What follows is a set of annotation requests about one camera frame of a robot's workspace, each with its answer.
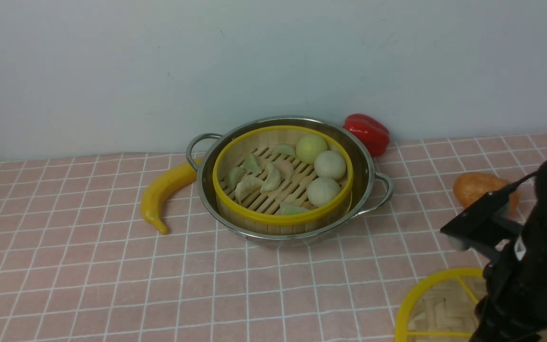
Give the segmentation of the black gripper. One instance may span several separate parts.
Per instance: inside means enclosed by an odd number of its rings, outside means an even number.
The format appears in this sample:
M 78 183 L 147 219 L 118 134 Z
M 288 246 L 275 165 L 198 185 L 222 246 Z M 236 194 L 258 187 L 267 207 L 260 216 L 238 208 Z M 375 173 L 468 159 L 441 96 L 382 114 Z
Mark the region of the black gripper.
M 547 232 L 524 228 L 484 271 L 472 342 L 538 342 L 547 329 Z

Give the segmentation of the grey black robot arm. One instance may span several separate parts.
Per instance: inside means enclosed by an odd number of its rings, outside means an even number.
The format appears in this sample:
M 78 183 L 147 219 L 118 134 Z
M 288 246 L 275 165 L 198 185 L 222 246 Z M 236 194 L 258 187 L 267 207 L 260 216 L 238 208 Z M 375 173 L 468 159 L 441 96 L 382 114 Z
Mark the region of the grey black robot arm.
M 483 276 L 472 342 L 538 342 L 547 329 L 547 160 L 535 174 L 537 202 L 516 238 Z

